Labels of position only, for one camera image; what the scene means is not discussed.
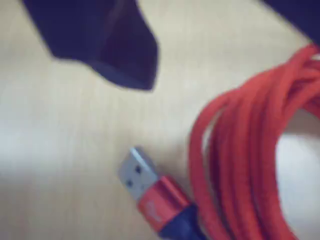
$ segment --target red braided cable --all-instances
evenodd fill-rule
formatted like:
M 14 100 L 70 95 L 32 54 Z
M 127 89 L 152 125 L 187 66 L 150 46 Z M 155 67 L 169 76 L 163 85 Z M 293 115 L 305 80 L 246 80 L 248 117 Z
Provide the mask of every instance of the red braided cable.
M 190 179 L 204 226 L 212 239 L 296 239 L 280 207 L 275 149 L 299 108 L 320 118 L 320 61 L 314 45 L 286 63 L 262 72 L 212 100 L 198 116 L 190 137 Z M 209 175 L 204 133 L 222 110 L 209 144 Z M 230 230 L 218 214 L 211 187 Z

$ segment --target light wood surface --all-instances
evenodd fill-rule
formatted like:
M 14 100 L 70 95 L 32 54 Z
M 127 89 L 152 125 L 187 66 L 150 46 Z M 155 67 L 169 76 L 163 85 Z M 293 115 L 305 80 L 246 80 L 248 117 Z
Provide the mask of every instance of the light wood surface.
M 307 43 L 253 0 L 140 5 L 160 46 L 152 92 L 121 89 L 83 64 L 53 59 L 23 7 L 1 0 L 1 240 L 157 239 L 117 179 L 129 147 L 144 146 L 190 192 L 187 141 L 200 109 Z M 292 144 L 284 139 L 280 151 L 284 214 L 298 237 L 318 239 L 320 163 L 306 163 L 304 148 L 296 158 Z M 319 142 L 311 145 L 317 159 Z

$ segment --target usb-a plug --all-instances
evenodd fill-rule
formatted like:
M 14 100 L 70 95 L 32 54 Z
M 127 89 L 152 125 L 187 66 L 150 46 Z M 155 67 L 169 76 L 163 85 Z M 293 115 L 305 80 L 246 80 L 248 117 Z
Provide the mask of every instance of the usb-a plug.
M 197 221 L 196 206 L 176 182 L 159 175 L 152 160 L 141 147 L 130 149 L 118 171 L 137 208 L 162 238 L 205 240 Z

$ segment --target red connector housing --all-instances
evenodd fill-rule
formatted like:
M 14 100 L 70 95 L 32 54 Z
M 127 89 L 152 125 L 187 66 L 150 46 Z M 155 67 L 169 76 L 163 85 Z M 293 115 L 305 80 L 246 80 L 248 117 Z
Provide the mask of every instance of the red connector housing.
M 191 202 L 178 184 L 169 176 L 162 176 L 139 200 L 137 206 L 147 222 L 160 232 Z

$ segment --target wooden table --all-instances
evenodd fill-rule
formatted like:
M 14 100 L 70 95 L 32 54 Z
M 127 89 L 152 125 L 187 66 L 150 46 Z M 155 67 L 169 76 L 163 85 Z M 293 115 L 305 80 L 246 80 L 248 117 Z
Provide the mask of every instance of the wooden table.
M 122 89 L 83 64 L 53 59 L 24 8 L 1 1 L 1 240 L 157 239 L 117 179 L 129 147 L 144 146 L 190 191 L 187 141 L 200 109 L 307 43 L 254 0 L 140 5 L 160 46 L 152 92 Z M 319 161 L 284 159 L 284 214 L 299 237 L 318 239 L 320 181 L 312 170 Z M 317 182 L 297 178 L 304 166 Z

